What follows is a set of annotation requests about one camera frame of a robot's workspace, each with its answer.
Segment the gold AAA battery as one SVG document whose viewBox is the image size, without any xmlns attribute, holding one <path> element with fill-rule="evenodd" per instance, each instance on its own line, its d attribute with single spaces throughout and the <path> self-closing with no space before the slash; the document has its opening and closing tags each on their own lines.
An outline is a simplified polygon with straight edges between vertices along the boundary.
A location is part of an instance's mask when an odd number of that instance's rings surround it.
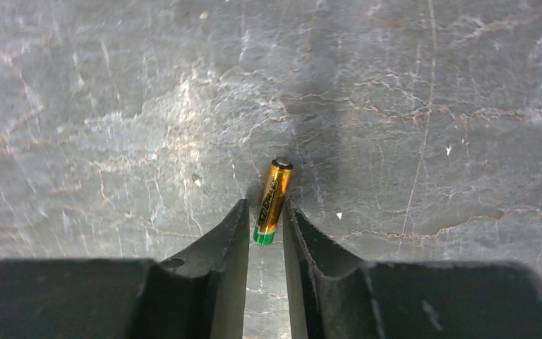
<svg viewBox="0 0 542 339">
<path fill-rule="evenodd" d="M 273 242 L 294 166 L 285 159 L 273 159 L 260 204 L 253 240 L 260 245 Z"/>
</svg>

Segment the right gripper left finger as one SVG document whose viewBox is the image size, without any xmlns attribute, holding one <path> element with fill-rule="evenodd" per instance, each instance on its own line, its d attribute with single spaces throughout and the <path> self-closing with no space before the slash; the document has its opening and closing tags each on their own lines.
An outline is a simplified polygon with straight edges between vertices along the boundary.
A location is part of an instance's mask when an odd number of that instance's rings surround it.
<svg viewBox="0 0 542 339">
<path fill-rule="evenodd" d="M 0 261 L 0 338 L 240 338 L 249 205 L 163 261 Z"/>
</svg>

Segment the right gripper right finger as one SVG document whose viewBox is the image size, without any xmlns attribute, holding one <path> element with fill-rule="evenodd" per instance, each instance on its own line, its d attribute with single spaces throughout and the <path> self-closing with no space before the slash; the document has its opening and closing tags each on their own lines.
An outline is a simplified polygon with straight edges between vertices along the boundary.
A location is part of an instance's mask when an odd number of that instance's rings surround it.
<svg viewBox="0 0 542 339">
<path fill-rule="evenodd" d="M 511 261 L 367 261 L 284 204 L 293 338 L 542 338 L 542 278 Z"/>
</svg>

